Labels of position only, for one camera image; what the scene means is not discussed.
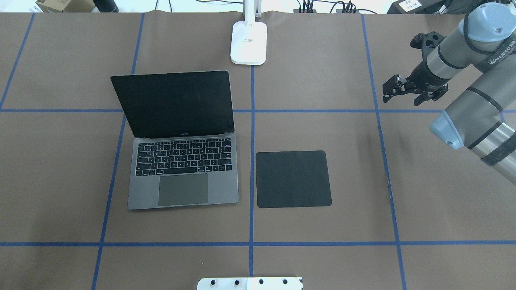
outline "laptop trackpad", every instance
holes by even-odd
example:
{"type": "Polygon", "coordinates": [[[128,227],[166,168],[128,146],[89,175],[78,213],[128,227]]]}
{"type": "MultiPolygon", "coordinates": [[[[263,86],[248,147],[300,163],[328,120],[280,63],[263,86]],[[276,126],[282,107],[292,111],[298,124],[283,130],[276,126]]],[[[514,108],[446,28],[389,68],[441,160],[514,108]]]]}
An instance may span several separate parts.
{"type": "Polygon", "coordinates": [[[208,203],[208,174],[162,176],[159,206],[208,203]]]}

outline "white floor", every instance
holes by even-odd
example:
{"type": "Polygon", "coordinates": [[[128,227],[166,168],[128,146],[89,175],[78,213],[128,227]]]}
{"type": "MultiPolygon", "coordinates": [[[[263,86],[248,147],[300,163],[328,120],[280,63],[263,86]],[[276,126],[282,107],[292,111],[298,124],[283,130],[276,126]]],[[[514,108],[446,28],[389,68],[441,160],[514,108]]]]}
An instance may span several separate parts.
{"type": "MultiPolygon", "coordinates": [[[[155,0],[115,0],[120,12],[147,12],[154,10],[155,0]]],[[[376,13],[386,13],[393,0],[356,0],[353,3],[357,9],[369,9],[376,13]]],[[[242,4],[229,4],[222,2],[200,3],[196,0],[170,0],[172,12],[224,12],[243,11],[242,4]]],[[[333,4],[315,2],[314,9],[317,13],[330,12],[333,4]]],[[[262,11],[293,12],[299,8],[296,0],[262,0],[262,11]]],[[[342,5],[337,4],[335,9],[341,9],[342,5]]],[[[168,0],[158,0],[158,10],[170,11],[168,0]]],[[[35,0],[0,0],[0,12],[41,12],[35,0]]]]}

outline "space bar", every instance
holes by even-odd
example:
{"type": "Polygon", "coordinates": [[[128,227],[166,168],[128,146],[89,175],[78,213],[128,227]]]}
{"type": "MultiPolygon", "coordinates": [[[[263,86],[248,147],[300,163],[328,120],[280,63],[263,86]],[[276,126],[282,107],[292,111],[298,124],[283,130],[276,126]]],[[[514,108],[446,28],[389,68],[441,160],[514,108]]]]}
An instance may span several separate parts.
{"type": "Polygon", "coordinates": [[[181,167],[181,168],[168,168],[165,169],[165,174],[181,174],[181,173],[195,173],[197,167],[181,167]]]}

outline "light blue joint cap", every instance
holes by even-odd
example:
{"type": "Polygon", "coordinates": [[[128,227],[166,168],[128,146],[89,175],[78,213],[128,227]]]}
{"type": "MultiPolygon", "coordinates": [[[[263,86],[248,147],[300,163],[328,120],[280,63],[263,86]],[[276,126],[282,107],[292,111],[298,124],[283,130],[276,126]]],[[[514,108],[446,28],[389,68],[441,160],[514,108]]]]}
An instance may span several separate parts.
{"type": "Polygon", "coordinates": [[[459,131],[455,128],[455,125],[446,111],[442,111],[441,114],[432,122],[430,130],[454,150],[464,146],[464,142],[459,135],[459,131]]]}
{"type": "MultiPolygon", "coordinates": [[[[495,42],[508,38],[516,29],[516,17],[500,3],[485,3],[471,12],[468,20],[468,36],[476,41],[495,42]]],[[[464,35],[464,19],[459,23],[464,35]]]]}

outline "laptop keyboard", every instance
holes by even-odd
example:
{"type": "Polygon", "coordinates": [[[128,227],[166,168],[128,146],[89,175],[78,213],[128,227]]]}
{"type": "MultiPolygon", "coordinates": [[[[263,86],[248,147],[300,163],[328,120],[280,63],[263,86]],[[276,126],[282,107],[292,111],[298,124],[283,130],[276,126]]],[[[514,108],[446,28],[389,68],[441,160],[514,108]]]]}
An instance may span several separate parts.
{"type": "Polygon", "coordinates": [[[231,138],[138,144],[136,176],[232,170],[231,138]]]}

